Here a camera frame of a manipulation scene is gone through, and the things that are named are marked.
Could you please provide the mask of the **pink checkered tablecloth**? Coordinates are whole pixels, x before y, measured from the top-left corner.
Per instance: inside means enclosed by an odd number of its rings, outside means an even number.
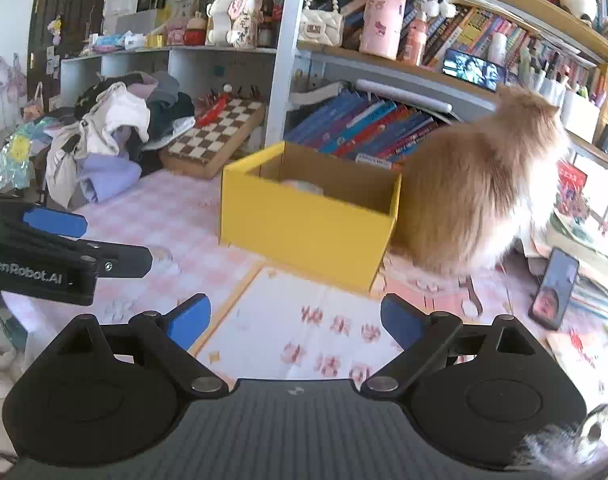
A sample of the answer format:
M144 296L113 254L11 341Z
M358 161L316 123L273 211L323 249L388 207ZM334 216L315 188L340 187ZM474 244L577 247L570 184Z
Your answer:
M91 313L124 323L147 310L167 312L198 292L212 318L192 353L225 382L253 378L351 378L363 382L397 356L380 321L384 295L424 312L448 311L487 324L502 313L526 318L536 293L525 260L495 271L434 283L387 255L369 292L347 292L218 240L220 186L159 171L128 191L80 208L92 240L163 246L174 264L141 280L102 280Z

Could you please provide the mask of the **white quilted handbag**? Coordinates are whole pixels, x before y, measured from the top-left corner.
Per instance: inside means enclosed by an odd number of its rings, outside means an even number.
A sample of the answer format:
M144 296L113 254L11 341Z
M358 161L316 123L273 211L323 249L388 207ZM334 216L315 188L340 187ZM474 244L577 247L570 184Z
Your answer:
M309 44L340 47L343 40L344 16L338 0L329 0L331 10L312 9L316 0L305 0L298 29L298 40Z

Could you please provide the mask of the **white lucky cat figure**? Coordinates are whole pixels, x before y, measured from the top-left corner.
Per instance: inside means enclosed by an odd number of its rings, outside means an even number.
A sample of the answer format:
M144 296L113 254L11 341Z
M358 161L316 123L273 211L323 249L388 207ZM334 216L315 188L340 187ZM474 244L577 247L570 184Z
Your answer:
M253 50L257 47L263 0L214 0L206 8L208 46Z

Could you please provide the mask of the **yellow cardboard box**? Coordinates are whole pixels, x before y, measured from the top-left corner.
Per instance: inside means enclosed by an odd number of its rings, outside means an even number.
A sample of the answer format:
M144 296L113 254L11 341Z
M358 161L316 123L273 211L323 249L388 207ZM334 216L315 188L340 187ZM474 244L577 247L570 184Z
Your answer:
M312 182L324 195L282 184L289 179ZM278 143L224 168L219 239L369 292L395 229L401 186L395 171Z

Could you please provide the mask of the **pile of clothes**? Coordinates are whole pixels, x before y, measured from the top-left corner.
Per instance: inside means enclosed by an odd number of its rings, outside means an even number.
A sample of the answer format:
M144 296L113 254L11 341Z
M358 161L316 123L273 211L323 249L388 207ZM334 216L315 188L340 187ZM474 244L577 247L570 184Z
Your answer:
M45 181L65 209L123 193L144 173L141 157L196 124L193 100L167 72L130 72L85 90L45 128Z

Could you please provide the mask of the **white bookshelf frame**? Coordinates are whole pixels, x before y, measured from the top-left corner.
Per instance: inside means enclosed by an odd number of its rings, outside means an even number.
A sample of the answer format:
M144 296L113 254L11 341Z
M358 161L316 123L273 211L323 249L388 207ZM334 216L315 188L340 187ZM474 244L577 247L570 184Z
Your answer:
M298 107L294 96L329 82L344 81L379 94L421 96L434 110L445 108L458 119L470 120L492 112L496 96L487 90L417 66L342 48L298 42L301 12L296 0L286 0L276 47L235 49L224 46L164 46L81 58L60 63L59 103L72 106L93 84L140 70L166 70L180 90L197 98L210 89L232 84L246 88L255 84L266 103L261 142L280 142L290 114Z

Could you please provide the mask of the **phone showing video on shelf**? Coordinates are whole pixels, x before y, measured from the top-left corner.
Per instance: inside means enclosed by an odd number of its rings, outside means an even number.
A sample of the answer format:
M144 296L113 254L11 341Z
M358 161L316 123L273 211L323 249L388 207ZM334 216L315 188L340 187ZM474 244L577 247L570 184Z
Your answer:
M442 73L490 92L496 92L507 78L504 66L455 49L446 51Z

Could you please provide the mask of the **row of colourful books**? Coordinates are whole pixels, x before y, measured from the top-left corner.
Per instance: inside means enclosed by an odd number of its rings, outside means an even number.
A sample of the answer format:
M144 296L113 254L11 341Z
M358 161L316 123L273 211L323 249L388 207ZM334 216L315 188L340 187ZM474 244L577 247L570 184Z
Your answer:
M283 140L336 158L399 165L447 122L438 113L344 89L290 120Z

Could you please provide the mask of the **pink cylinder cup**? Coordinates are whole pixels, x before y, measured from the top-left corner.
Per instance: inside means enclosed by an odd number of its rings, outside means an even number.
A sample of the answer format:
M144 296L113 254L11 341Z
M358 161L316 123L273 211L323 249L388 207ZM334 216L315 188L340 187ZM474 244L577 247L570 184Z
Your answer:
M395 60L407 0L367 0L359 51Z

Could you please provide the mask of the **orange fluffy cat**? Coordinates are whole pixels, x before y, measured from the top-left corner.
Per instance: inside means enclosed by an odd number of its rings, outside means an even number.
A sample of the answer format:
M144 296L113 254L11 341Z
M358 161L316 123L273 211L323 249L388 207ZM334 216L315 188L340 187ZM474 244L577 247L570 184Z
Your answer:
M406 159L394 248L441 278L494 268L546 228L568 149L559 107L500 87L493 114L436 129Z

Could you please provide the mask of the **black smartphone on stand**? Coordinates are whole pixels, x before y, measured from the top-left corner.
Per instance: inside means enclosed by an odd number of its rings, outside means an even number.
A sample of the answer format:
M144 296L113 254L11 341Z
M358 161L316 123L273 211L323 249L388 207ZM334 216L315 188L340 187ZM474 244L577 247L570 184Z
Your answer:
M552 248L545 274L528 316L546 330L558 330L566 315L580 263L559 247Z

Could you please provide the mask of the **wooden chess board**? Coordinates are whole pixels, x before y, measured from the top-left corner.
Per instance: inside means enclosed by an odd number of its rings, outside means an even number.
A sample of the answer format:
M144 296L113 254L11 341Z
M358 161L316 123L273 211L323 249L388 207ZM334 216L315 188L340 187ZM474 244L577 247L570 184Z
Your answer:
M215 122L202 128L194 126L162 149L163 167L184 176L211 180L264 122L265 113L262 102L230 99Z

